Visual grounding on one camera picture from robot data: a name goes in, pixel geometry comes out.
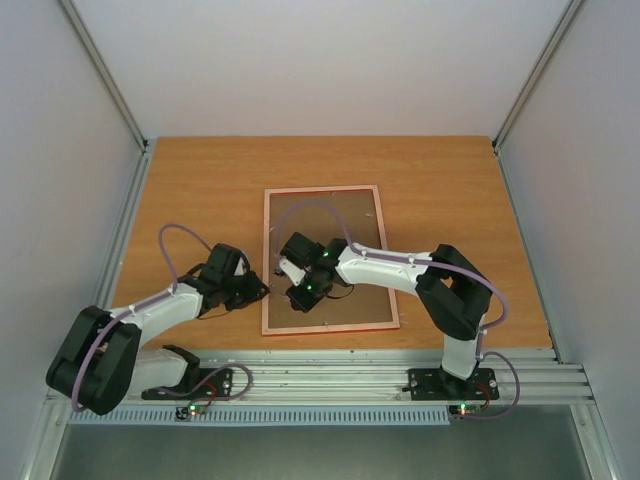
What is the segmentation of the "clear handled screwdriver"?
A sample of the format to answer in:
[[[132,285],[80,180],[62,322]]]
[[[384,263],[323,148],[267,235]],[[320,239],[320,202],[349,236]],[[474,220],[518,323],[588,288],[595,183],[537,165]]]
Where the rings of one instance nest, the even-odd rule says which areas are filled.
[[[271,296],[280,298],[286,302],[291,302],[291,299],[286,295],[286,293],[278,290],[275,286],[270,285],[269,290]]]

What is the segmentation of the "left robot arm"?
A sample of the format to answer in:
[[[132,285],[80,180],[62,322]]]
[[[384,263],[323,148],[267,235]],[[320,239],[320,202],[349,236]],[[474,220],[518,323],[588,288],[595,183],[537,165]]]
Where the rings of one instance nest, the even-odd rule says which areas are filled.
[[[150,352],[143,346],[212,309],[243,309],[268,292],[241,250],[217,244],[206,262],[151,297],[113,310],[95,305],[81,310],[45,382],[68,397],[75,410],[98,415],[111,412],[128,395],[150,390],[162,396],[192,397],[208,379],[199,358],[176,345]]]

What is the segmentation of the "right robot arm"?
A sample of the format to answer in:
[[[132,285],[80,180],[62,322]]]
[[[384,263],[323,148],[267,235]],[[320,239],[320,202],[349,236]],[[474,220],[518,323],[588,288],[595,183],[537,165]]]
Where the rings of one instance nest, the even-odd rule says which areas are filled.
[[[435,252],[409,254],[345,238],[324,246],[296,232],[276,258],[274,274],[290,281],[285,295],[303,313],[328,298],[336,285],[371,285],[416,296],[444,335],[438,387],[450,399],[469,392],[492,293],[486,278],[457,249],[441,244]]]

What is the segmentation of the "left controller board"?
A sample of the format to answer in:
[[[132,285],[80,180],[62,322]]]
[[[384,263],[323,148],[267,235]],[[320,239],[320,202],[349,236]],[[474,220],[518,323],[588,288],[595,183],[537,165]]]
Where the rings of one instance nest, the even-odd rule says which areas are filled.
[[[189,405],[177,407],[174,412],[176,421],[191,421],[192,419],[204,415],[208,407],[205,405]]]

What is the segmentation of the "controller board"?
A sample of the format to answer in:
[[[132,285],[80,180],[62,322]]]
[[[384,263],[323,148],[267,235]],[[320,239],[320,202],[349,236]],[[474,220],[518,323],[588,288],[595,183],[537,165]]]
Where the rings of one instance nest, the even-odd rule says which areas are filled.
[[[484,412],[488,406],[486,404],[483,405],[475,405],[475,404],[459,404],[459,405],[451,405],[449,407],[449,414],[452,416],[473,416],[479,415]]]
[[[189,405],[177,407],[174,412],[176,421],[191,421],[192,419],[204,415],[208,407],[205,405]]]

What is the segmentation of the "right controller board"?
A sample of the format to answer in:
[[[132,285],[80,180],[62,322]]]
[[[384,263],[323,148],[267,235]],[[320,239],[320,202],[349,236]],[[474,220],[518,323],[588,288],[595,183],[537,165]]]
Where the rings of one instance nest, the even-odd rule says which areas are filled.
[[[483,405],[475,405],[475,404],[459,404],[459,405],[451,405],[449,407],[449,414],[452,416],[473,416],[479,415],[484,412],[488,406],[486,404]]]

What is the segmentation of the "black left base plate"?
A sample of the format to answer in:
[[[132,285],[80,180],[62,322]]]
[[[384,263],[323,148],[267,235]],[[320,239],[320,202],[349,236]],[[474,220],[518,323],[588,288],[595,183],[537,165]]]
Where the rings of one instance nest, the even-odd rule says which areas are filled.
[[[195,400],[214,395],[216,398],[228,398],[234,383],[231,368],[205,369],[191,379],[182,381],[173,387],[159,387],[142,392],[143,400]]]

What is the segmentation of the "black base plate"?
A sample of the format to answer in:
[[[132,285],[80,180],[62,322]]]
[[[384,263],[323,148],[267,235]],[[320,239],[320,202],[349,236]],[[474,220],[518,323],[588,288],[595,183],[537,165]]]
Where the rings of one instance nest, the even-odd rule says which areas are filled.
[[[182,381],[173,387],[159,387],[142,392],[143,400],[195,400],[214,395],[216,398],[228,398],[234,383],[231,368],[205,369],[191,379]]]
[[[443,368],[412,368],[401,389],[413,401],[484,401],[498,400],[500,393],[495,372],[476,366],[467,380],[448,374]]]

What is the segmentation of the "left aluminium corner post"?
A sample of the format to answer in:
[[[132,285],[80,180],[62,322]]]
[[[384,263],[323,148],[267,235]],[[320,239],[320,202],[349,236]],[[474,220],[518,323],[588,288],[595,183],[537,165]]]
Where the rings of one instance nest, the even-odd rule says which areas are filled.
[[[82,15],[72,0],[58,0],[58,6],[66,17],[69,25],[86,53],[90,63],[96,71],[100,81],[104,85],[111,101],[124,121],[129,133],[141,152],[146,150],[148,140],[142,133],[138,122],[129,108],[120,88],[117,85],[111,71],[101,54],[92,34],[90,33]]]

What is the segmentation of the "aluminium corner post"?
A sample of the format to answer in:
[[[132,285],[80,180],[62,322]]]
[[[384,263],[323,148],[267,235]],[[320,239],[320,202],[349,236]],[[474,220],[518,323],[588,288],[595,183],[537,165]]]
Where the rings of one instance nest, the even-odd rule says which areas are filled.
[[[555,22],[551,30],[551,33],[546,39],[540,53],[536,57],[524,84],[519,90],[504,121],[492,140],[492,148],[496,156],[500,154],[502,146],[511,134],[519,117],[524,112],[527,103],[551,65],[557,51],[576,22],[585,4],[585,0],[570,0],[564,6],[558,20]]]
[[[148,140],[142,133],[138,122],[129,108],[120,88],[117,85],[111,71],[101,54],[92,34],[90,33],[82,15],[72,0],[58,0],[58,6],[66,17],[69,25],[86,53],[90,63],[96,71],[100,81],[104,85],[111,101],[124,121],[129,133],[141,152],[146,150]]]

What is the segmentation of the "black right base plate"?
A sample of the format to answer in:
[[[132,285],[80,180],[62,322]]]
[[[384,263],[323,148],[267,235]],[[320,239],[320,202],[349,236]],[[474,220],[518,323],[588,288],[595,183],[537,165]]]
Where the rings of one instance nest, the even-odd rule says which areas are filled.
[[[498,400],[500,393],[495,372],[476,366],[467,380],[448,374],[443,368],[412,368],[401,389],[413,401],[484,401]]]

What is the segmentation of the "aluminium front rail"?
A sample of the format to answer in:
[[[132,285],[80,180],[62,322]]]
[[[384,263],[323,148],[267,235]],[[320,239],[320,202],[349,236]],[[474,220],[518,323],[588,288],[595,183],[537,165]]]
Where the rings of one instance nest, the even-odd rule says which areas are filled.
[[[562,363],[551,349],[507,348],[519,376],[521,405],[592,405],[584,367]],[[437,367],[439,350],[197,350],[206,367],[240,363],[254,377],[247,404],[407,404],[411,368]]]

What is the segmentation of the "right aluminium corner post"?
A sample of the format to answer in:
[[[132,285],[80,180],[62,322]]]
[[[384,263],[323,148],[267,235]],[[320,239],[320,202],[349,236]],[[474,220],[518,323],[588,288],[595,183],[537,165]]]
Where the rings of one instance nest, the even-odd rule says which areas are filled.
[[[524,112],[527,103],[551,65],[557,51],[576,22],[585,4],[585,0],[570,0],[564,6],[558,20],[555,22],[551,30],[551,33],[546,39],[540,53],[536,57],[524,84],[519,90],[504,121],[492,140],[492,148],[496,156],[500,154],[502,146],[511,134],[519,117]]]

